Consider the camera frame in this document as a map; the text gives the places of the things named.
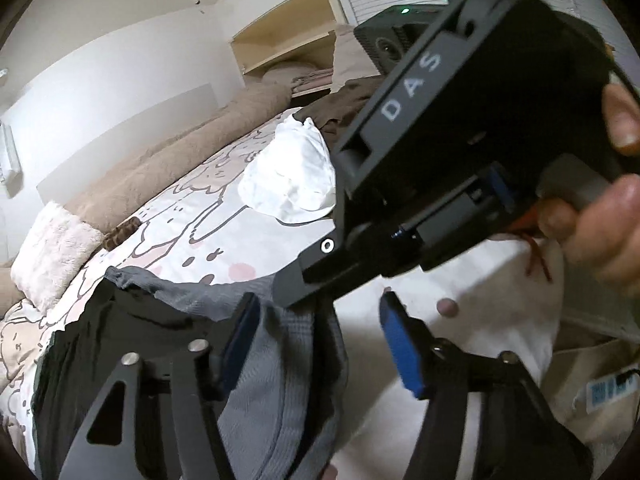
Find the brown blanket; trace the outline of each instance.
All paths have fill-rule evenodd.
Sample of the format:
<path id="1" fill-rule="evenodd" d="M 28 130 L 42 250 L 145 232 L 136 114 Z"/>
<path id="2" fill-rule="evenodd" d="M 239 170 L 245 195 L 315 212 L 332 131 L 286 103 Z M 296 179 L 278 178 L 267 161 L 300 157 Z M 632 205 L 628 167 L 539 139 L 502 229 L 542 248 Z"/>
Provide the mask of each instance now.
<path id="1" fill-rule="evenodd" d="M 206 123 L 116 165 L 65 209 L 108 233 L 228 143 L 286 110 L 290 98 L 286 86 L 252 84 Z"/>
<path id="2" fill-rule="evenodd" d="M 381 75 L 351 79 L 336 93 L 325 95 L 297 111 L 293 118 L 303 123 L 311 117 L 331 149 L 384 79 Z"/>

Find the white wall fixture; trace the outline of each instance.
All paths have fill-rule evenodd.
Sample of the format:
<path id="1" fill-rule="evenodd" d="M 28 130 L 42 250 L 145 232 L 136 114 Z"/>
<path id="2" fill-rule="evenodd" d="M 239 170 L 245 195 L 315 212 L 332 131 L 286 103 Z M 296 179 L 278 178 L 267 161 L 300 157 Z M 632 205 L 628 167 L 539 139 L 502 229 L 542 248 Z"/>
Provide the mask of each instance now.
<path id="1" fill-rule="evenodd" d="M 3 186 L 10 184 L 20 171 L 11 128 L 8 124 L 0 123 L 0 183 Z"/>

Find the crumpled white fabric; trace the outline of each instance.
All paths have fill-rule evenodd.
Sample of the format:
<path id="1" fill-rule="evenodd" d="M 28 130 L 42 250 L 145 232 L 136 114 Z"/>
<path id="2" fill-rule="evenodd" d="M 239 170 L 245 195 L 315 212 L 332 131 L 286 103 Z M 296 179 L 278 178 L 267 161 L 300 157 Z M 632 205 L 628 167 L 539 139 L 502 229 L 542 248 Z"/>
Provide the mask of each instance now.
<path id="1" fill-rule="evenodd" d="M 287 224 L 311 222 L 335 206 L 335 171 L 329 149 L 311 118 L 287 117 L 275 137 L 244 170 L 242 201 Z"/>

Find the bed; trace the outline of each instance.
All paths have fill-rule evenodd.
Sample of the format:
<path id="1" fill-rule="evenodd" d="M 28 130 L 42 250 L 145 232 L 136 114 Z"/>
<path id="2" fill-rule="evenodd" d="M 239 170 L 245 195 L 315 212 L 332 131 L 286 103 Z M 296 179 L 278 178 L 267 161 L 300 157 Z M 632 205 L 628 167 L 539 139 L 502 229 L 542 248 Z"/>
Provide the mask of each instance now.
<path id="1" fill-rule="evenodd" d="M 287 225 L 248 209 L 237 192 L 245 166 L 270 142 L 288 110 L 209 157 L 134 213 L 142 226 L 110 253 L 100 250 L 45 315 L 29 300 L 0 322 L 0 376 L 6 387 L 0 411 L 20 425 L 22 451 L 34 464 L 30 413 L 36 360 L 51 334 L 76 320 L 108 266 L 139 266 L 172 282 L 242 282 L 280 269 L 329 232 L 330 219 Z M 562 300 L 562 257 L 549 244 L 546 259 L 553 284 L 525 277 L 527 245 L 487 241 L 423 273 L 377 278 L 335 304 L 350 359 L 344 420 L 334 463 L 340 478 L 400 478 L 419 431 L 424 404 L 404 390 L 378 325 L 378 299 L 391 286 L 412 316 L 437 336 L 467 351 L 496 356 L 516 351 L 536 380 L 552 355 Z M 455 319 L 441 317 L 440 298 L 460 305 Z M 472 399 L 468 435 L 477 431 L 478 401 Z M 475 446 L 465 446 L 459 478 L 470 470 Z"/>

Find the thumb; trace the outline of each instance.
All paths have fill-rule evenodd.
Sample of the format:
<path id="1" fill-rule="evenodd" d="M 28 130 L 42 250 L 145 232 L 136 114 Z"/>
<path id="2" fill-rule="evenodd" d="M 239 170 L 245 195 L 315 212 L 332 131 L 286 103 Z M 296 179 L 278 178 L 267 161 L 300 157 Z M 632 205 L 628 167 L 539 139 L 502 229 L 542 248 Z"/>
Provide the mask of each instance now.
<path id="1" fill-rule="evenodd" d="M 626 88 L 618 84 L 604 87 L 602 113 L 613 146 L 623 155 L 639 155 L 640 107 Z"/>

